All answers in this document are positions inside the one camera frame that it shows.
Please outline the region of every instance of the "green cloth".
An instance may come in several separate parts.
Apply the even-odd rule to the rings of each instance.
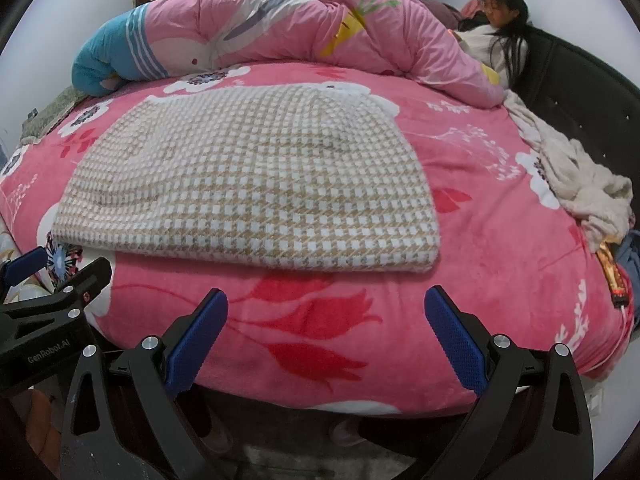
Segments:
[[[73,109],[87,97],[87,94],[72,86],[65,88],[43,111],[22,123],[20,145],[38,142],[68,117]]]

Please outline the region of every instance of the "checkered blanket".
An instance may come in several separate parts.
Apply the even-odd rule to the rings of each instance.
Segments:
[[[304,84],[147,98],[78,164],[52,234],[316,270],[427,270],[440,244],[394,120],[370,96]]]

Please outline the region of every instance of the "blue gripper pad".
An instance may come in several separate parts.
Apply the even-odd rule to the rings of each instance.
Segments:
[[[166,359],[164,388],[175,399],[193,386],[213,343],[226,323],[228,301],[226,295],[211,291],[192,314],[191,323]]]
[[[4,282],[9,286],[19,285],[20,282],[43,269],[46,265],[47,251],[42,247],[36,247],[6,265]]]
[[[424,297],[424,314],[460,383],[480,397],[488,384],[484,355],[445,298],[434,287]]]

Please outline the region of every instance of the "metal bolt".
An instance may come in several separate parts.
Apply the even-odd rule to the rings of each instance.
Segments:
[[[91,357],[93,354],[95,354],[96,350],[97,348],[95,347],[95,345],[85,346],[84,350],[82,350],[82,355],[84,357]]]
[[[511,345],[511,340],[505,335],[498,334],[496,337],[494,337],[494,344],[498,348],[509,348],[509,346]]]
[[[156,346],[158,346],[158,338],[153,335],[145,338],[142,342],[142,348],[145,350],[153,350]]]
[[[556,353],[562,357],[567,357],[569,355],[569,347],[560,343],[556,345]]]

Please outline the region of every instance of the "leather headboard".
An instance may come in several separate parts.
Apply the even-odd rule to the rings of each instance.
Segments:
[[[581,48],[534,29],[529,60],[514,90],[591,158],[628,176],[640,195],[640,89]],[[640,219],[640,199],[632,208]]]

